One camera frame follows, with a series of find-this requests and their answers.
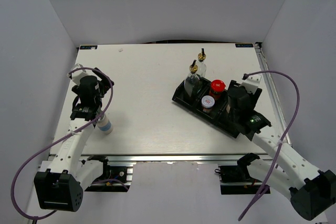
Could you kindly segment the sauce jar with red lid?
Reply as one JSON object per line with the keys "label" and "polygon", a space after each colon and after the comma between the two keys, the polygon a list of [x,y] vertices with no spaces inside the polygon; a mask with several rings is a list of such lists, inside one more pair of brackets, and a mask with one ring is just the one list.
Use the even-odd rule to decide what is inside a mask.
{"label": "sauce jar with red lid", "polygon": [[222,80],[213,80],[210,83],[209,95],[217,101],[225,91],[226,84]]}

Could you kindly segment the dark jar with white lid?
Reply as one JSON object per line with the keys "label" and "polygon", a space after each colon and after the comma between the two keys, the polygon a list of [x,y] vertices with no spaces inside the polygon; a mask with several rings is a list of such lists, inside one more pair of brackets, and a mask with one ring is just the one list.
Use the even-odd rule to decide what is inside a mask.
{"label": "dark jar with white lid", "polygon": [[205,95],[201,99],[203,112],[209,114],[215,105],[215,99],[210,95]]}

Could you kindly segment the oil bottle gold black spout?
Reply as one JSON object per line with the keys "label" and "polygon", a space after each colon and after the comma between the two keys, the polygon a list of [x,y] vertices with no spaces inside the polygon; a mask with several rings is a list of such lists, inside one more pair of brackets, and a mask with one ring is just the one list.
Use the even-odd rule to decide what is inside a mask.
{"label": "oil bottle gold black spout", "polygon": [[188,99],[195,97],[200,88],[200,78],[197,74],[198,66],[196,60],[190,65],[190,72],[184,80],[184,96]]}

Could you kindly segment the clear jar with silver lid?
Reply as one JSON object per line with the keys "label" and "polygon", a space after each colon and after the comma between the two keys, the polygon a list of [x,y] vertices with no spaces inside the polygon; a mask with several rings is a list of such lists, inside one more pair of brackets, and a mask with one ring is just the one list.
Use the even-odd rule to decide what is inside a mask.
{"label": "clear jar with silver lid", "polygon": [[232,99],[229,95],[227,96],[227,99],[228,101],[227,101],[227,106],[226,106],[226,112],[227,112],[228,118],[231,119],[232,118]]}

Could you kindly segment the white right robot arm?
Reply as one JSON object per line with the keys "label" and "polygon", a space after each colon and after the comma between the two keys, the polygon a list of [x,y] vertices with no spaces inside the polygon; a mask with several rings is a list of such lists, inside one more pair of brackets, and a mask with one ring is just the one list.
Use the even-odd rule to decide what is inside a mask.
{"label": "white right robot arm", "polygon": [[237,175],[245,182],[254,178],[274,188],[303,219],[313,220],[335,204],[335,173],[312,165],[275,135],[271,123],[254,110],[259,83],[257,78],[231,84],[227,90],[227,115],[237,131],[262,148],[282,171],[271,172],[270,165],[251,153],[237,162]]}

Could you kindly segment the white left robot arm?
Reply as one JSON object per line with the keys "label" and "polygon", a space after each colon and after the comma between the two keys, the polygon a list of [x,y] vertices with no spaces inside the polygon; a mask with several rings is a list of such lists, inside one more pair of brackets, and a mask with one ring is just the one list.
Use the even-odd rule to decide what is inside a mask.
{"label": "white left robot arm", "polygon": [[44,172],[34,178],[36,194],[41,209],[76,212],[81,206],[83,192],[97,179],[110,178],[111,168],[102,161],[80,157],[87,140],[98,128],[104,134],[112,132],[112,124],[102,109],[102,98],[113,91],[113,81],[98,68],[87,69],[76,64],[70,78],[75,83],[72,92],[76,97],[72,104],[69,122],[69,138],[62,141],[58,153]]}

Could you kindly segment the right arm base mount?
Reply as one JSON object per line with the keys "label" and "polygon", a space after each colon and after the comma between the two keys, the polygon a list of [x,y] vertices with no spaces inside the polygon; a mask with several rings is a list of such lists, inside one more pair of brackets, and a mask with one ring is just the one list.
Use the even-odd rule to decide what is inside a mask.
{"label": "right arm base mount", "polygon": [[260,157],[249,153],[237,161],[236,165],[222,165],[214,170],[219,176],[220,192],[222,195],[253,195],[255,194],[262,181],[252,178],[247,170],[247,166],[252,161]]}

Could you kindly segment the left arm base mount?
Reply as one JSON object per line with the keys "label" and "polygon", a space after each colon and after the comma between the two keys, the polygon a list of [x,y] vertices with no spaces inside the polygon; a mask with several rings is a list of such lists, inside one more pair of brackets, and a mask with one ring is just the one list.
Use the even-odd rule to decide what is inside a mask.
{"label": "left arm base mount", "polygon": [[112,162],[106,156],[90,156],[80,161],[81,167],[88,164],[89,161],[102,163],[103,172],[85,191],[102,193],[126,193],[128,191],[132,181],[132,166]]}

